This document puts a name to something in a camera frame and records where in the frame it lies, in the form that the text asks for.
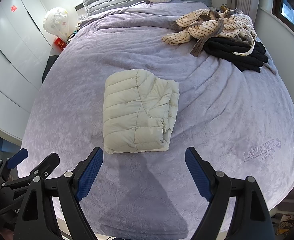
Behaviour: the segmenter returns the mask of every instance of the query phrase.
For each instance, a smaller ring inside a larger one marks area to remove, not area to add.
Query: cream puffer jacket
[[[105,151],[168,150],[178,110],[178,87],[177,82],[143,69],[109,76],[103,104]]]

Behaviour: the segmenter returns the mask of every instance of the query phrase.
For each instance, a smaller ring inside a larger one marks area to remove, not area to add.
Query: embroidered logo
[[[243,153],[244,162],[259,156],[262,160],[265,160],[271,156],[272,152],[275,152],[276,148],[281,149],[281,141],[278,138],[269,140],[258,147],[250,149],[247,153]]]

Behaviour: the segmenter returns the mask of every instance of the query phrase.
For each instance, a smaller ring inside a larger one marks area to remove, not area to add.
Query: balloon
[[[63,41],[68,39],[68,13],[64,8],[56,7],[46,13],[44,30],[50,34],[60,37]]]

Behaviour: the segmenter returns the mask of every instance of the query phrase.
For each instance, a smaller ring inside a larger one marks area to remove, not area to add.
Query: bed
[[[80,202],[95,233],[190,239],[208,205],[184,160],[190,146],[215,170],[254,176],[269,209],[294,187],[294,106],[269,53],[261,73],[240,72],[206,52],[190,55],[195,41],[179,46],[161,41],[173,32],[170,21],[208,5],[138,1],[88,17],[39,91],[23,139],[29,156],[18,166],[20,176],[51,152],[61,160],[51,176],[60,176],[94,147],[103,149],[104,84],[112,73],[139,68],[179,82],[168,151],[104,153],[89,195]],[[54,205],[63,219],[58,200]],[[221,231],[229,227],[233,206],[231,199]]]

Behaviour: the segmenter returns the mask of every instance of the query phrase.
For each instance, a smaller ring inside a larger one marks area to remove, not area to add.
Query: red packet
[[[66,48],[66,42],[62,41],[61,38],[57,38],[54,42],[58,47],[60,47],[61,49]]]

